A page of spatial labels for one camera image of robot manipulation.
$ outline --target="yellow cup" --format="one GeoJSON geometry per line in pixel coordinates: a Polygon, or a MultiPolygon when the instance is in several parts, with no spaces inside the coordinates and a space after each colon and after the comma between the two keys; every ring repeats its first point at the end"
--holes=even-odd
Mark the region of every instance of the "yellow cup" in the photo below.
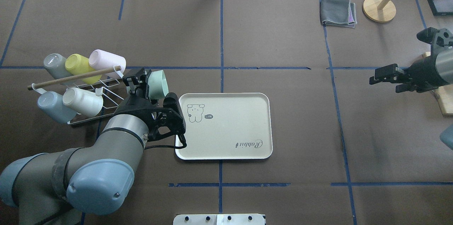
{"type": "MultiPolygon", "coordinates": [[[[90,67],[89,60],[86,57],[81,56],[80,54],[73,54],[66,59],[64,64],[66,70],[73,74],[73,75],[80,75],[83,73],[88,73],[92,71],[96,71],[94,68],[90,67]]],[[[83,78],[84,81],[88,85],[92,85],[93,83],[99,81],[102,75],[95,75],[88,78],[83,78]]]]}

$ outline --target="folded cloth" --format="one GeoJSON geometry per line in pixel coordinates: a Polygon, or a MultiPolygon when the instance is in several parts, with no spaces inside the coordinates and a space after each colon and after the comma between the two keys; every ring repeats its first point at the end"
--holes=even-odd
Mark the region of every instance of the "folded cloth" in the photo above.
{"type": "Polygon", "coordinates": [[[325,25],[355,28],[357,24],[356,4],[351,0],[321,0],[319,13],[325,25]]]}

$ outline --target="mug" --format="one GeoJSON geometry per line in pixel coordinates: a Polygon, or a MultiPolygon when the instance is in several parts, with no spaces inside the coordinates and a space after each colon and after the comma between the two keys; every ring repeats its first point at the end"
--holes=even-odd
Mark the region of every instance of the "mug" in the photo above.
{"type": "Polygon", "coordinates": [[[47,91],[38,98],[38,107],[58,123],[67,123],[72,120],[77,112],[63,105],[63,96],[47,91]]]}
{"type": "Polygon", "coordinates": [[[104,99],[91,91],[81,88],[68,88],[63,94],[63,104],[91,118],[101,111],[104,99]]]}
{"type": "MultiPolygon", "coordinates": [[[[81,56],[80,54],[73,54],[69,56],[66,59],[64,67],[67,71],[69,71],[69,73],[73,75],[80,75],[83,73],[95,71],[94,68],[90,67],[88,58],[81,56]]],[[[82,81],[84,81],[88,85],[92,85],[93,83],[99,81],[101,76],[102,75],[95,75],[92,77],[83,78],[82,81]]]]}
{"type": "MultiPolygon", "coordinates": [[[[65,62],[66,62],[65,57],[61,56],[58,53],[52,53],[47,55],[42,63],[44,64],[44,68],[54,79],[60,79],[72,76],[72,74],[69,73],[64,67],[65,62]]],[[[73,82],[66,82],[63,84],[69,85],[71,83],[73,82]]]]}
{"type": "MultiPolygon", "coordinates": [[[[91,53],[89,64],[90,67],[95,70],[121,66],[121,73],[124,73],[124,70],[126,69],[126,59],[124,57],[100,49],[94,50],[91,53]]],[[[121,78],[116,72],[108,73],[106,75],[113,79],[121,78]]]]}
{"type": "Polygon", "coordinates": [[[148,78],[149,99],[163,99],[168,94],[167,78],[163,70],[152,71],[148,78]]]}

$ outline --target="wooden block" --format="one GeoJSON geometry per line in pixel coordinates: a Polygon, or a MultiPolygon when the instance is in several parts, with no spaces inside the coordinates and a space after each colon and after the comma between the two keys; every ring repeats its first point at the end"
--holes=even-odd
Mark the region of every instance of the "wooden block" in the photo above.
{"type": "MultiPolygon", "coordinates": [[[[422,56],[430,56],[430,52],[425,52],[422,56]]],[[[453,115],[453,85],[440,86],[435,89],[437,102],[443,115],[453,115]]]]}

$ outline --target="black cable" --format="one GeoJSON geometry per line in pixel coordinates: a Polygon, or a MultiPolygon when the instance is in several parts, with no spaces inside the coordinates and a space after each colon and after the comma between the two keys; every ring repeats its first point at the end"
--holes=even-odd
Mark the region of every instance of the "black cable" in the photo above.
{"type": "Polygon", "coordinates": [[[44,225],[46,224],[47,222],[50,222],[51,220],[69,212],[71,209],[73,209],[72,206],[70,206],[69,204],[65,205],[62,209],[60,209],[60,211],[56,212],[55,214],[43,219],[43,220],[40,220],[39,222],[35,223],[34,225],[44,225]]]}
{"type": "Polygon", "coordinates": [[[173,149],[183,149],[187,147],[186,143],[186,137],[184,135],[178,135],[179,141],[183,144],[183,146],[174,146],[174,145],[163,145],[163,144],[158,144],[158,145],[152,145],[152,146],[147,146],[144,149],[151,149],[151,148],[173,148],[173,149]]]}

